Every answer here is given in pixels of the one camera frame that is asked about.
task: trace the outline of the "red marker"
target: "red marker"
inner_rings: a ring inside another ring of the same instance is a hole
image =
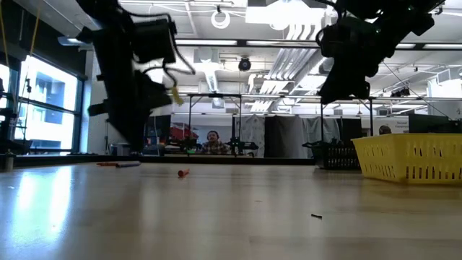
[[[185,178],[189,174],[189,169],[187,170],[179,170],[178,171],[178,177],[180,178]]]

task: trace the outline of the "table surface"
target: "table surface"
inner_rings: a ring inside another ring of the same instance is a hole
[[[0,259],[461,256],[459,187],[307,166],[92,163],[0,173]]]
[[[186,154],[165,154],[165,157],[187,157],[188,155]],[[189,157],[196,157],[196,158],[205,158],[205,157],[215,157],[215,158],[250,158],[252,159],[253,157],[249,155],[201,155],[201,154],[190,154]]]

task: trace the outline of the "yellow tag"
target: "yellow tag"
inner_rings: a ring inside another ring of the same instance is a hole
[[[173,95],[173,100],[178,105],[182,105],[184,103],[183,99],[181,99],[181,97],[180,97],[180,94],[178,94],[178,88],[177,87],[172,88],[172,95]]]

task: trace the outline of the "yellow plastic basket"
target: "yellow plastic basket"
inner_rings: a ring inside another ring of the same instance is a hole
[[[364,177],[462,184],[462,134],[386,134],[353,142]]]

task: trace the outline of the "person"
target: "person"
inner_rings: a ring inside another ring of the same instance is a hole
[[[226,155],[228,147],[219,140],[218,132],[212,130],[207,134],[207,142],[202,144],[201,153],[205,155]]]
[[[391,128],[389,126],[383,125],[378,129],[378,134],[391,134]]]

